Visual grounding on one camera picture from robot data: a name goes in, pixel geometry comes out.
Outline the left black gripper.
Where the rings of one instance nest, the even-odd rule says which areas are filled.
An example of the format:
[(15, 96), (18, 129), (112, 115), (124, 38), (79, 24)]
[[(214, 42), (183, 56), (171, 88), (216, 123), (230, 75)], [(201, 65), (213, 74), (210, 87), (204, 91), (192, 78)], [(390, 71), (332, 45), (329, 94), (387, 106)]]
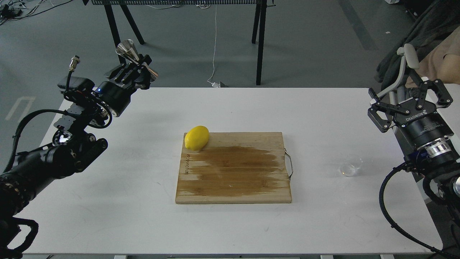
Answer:
[[(131, 96), (136, 90), (148, 90), (152, 82), (152, 73), (148, 65), (152, 59), (149, 55), (138, 54), (131, 58), (133, 63), (122, 63), (105, 73), (108, 81), (102, 82), (95, 93), (105, 103), (113, 116), (119, 117), (131, 103)], [(134, 79), (134, 69), (138, 76)]]

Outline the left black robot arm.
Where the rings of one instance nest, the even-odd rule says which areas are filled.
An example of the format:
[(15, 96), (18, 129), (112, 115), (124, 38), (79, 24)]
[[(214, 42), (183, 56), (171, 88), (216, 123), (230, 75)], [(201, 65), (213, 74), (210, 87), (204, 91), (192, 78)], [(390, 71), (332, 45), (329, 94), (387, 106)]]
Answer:
[[(151, 70), (151, 57), (122, 54), (128, 60), (105, 74), (106, 81), (95, 87), (93, 81), (74, 77), (79, 57), (71, 59), (69, 73), (59, 84), (66, 110), (42, 109), (25, 116), (13, 136), (13, 150), (1, 174), (1, 258), (21, 259), (38, 234), (39, 225), (31, 219), (17, 218), (36, 196), (57, 179), (83, 172), (108, 147), (86, 128), (107, 128), (119, 117), (137, 90), (148, 90), (158, 74)], [(25, 126), (44, 113), (61, 115), (51, 142), (31, 151), (18, 152)]]

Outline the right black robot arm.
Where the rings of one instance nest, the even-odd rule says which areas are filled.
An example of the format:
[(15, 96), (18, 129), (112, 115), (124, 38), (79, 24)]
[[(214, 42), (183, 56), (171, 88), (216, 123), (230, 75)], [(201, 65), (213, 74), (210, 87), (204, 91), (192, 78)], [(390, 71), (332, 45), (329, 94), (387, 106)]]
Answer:
[(412, 172), (423, 177), (424, 193), (437, 205), (447, 208), (451, 220), (459, 226), (459, 153), (450, 140), (454, 132), (438, 112), (438, 108), (449, 107), (453, 98), (441, 80), (424, 81), (414, 69), (409, 69), (408, 75), (418, 87), (412, 98), (399, 104), (385, 103), (374, 90), (369, 90), (371, 121), (383, 133), (396, 127), (410, 146), (404, 162), (394, 167), (381, 184), (379, 206), (391, 228), (404, 237), (442, 257), (458, 259), (458, 255), (436, 249), (403, 230), (385, 205), (384, 193), (390, 179), (400, 171)]

